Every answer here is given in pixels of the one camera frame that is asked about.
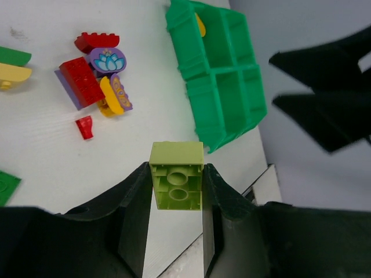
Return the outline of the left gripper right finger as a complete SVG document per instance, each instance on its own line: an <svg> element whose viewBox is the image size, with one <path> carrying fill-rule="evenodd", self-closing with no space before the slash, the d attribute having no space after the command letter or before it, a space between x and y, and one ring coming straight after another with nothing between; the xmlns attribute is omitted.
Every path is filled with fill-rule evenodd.
<svg viewBox="0 0 371 278"><path fill-rule="evenodd" d="M214 165L202 177L205 277L369 277L370 213L256 205Z"/></svg>

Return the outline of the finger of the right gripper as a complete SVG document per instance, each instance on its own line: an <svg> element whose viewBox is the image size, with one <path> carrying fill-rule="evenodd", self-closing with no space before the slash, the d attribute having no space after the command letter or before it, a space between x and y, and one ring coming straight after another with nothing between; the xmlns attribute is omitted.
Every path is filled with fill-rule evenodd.
<svg viewBox="0 0 371 278"><path fill-rule="evenodd" d="M370 93L279 94L272 104L328 153L370 143Z"/></svg>
<svg viewBox="0 0 371 278"><path fill-rule="evenodd" d="M304 49L275 53L269 63L313 91L370 89L370 69L359 61L370 53L370 27L348 37Z"/></svg>

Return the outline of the orange yellow curved lego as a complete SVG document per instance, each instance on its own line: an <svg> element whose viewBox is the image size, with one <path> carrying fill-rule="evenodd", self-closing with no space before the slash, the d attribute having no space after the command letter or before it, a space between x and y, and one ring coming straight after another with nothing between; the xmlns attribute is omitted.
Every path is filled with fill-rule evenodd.
<svg viewBox="0 0 371 278"><path fill-rule="evenodd" d="M197 20L197 23L198 23L198 27L199 27L201 37L203 38L206 35L206 27L205 27L203 21L201 20L201 18L199 17L199 15L197 13L195 13L195 17L196 17L196 20Z"/></svg>

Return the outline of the lime curved lego brick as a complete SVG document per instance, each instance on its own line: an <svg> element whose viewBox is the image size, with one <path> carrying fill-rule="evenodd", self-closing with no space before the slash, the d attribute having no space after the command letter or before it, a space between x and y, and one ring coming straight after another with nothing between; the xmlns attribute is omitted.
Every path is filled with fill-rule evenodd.
<svg viewBox="0 0 371 278"><path fill-rule="evenodd" d="M154 142L149 165L157 209L202 209L202 142Z"/></svg>

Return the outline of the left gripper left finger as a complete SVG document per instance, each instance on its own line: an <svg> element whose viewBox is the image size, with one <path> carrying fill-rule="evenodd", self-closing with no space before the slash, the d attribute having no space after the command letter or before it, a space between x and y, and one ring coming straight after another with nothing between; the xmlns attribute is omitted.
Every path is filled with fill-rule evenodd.
<svg viewBox="0 0 371 278"><path fill-rule="evenodd" d="M1 276L142 277L151 198L145 162L65 214L1 208Z"/></svg>

